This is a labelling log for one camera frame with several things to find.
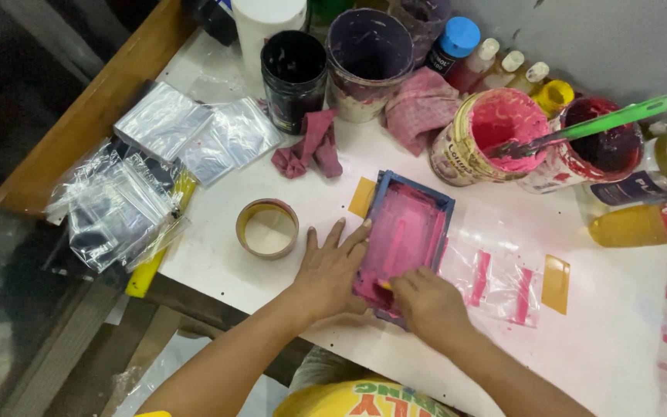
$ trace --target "green spatula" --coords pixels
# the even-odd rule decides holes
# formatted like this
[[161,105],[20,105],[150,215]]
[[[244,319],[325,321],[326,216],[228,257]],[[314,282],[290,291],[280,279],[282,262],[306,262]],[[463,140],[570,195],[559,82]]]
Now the green spatula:
[[503,158],[509,156],[512,159],[522,159],[532,156],[545,147],[552,146],[564,141],[571,141],[588,135],[597,134],[609,129],[618,128],[627,123],[636,122],[646,117],[655,116],[667,111],[667,96],[648,100],[640,104],[629,105],[614,113],[605,114],[595,119],[587,120],[577,125],[572,125],[560,131],[553,132],[543,137],[538,137],[530,143],[519,145],[510,141],[503,145],[486,149],[486,155],[490,158]]

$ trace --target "hand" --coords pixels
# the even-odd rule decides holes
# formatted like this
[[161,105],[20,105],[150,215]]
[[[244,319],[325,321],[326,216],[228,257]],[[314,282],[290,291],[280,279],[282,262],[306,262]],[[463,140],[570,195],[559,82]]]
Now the hand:
[[342,217],[333,225],[322,248],[318,247],[316,229],[308,230],[308,247],[300,271],[285,290],[309,314],[310,324],[342,312],[362,314],[367,309],[367,303],[354,295],[351,287],[369,248],[372,220],[365,220],[339,246],[345,225]]
[[477,335],[462,294],[429,268],[405,272],[390,284],[408,329],[439,353],[446,354],[454,337],[462,342]]

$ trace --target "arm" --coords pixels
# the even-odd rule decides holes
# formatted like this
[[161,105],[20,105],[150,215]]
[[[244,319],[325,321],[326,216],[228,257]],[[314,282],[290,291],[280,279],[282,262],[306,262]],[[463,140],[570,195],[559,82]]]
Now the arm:
[[428,268],[391,285],[409,329],[477,382],[507,417],[593,415],[478,332],[459,290]]
[[151,394],[139,414],[235,416],[256,380],[294,337],[322,318],[364,312],[366,304],[351,293],[351,286],[367,251],[371,221],[339,246],[344,225],[339,220],[320,249],[311,227],[293,284],[197,353]]

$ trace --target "blue bottle cap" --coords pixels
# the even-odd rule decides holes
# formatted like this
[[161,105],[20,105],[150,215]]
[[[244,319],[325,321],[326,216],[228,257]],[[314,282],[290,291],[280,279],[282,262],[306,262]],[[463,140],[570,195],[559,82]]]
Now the blue bottle cap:
[[466,17],[453,17],[439,37],[439,45],[444,52],[455,58],[470,55],[480,42],[480,29]]

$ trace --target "white bottle cap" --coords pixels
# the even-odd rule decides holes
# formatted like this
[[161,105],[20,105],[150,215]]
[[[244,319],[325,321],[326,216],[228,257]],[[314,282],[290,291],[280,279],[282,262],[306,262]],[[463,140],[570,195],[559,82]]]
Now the white bottle cap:
[[480,49],[477,51],[477,56],[479,56],[483,61],[488,61],[489,59],[493,58],[496,53],[498,53],[500,48],[501,47],[498,45],[498,41],[493,38],[488,38],[480,45]]
[[519,51],[511,51],[501,62],[504,70],[513,73],[524,63],[524,54]]
[[526,79],[532,83],[539,82],[549,74],[550,67],[544,62],[537,62],[529,68],[529,71],[526,71]]

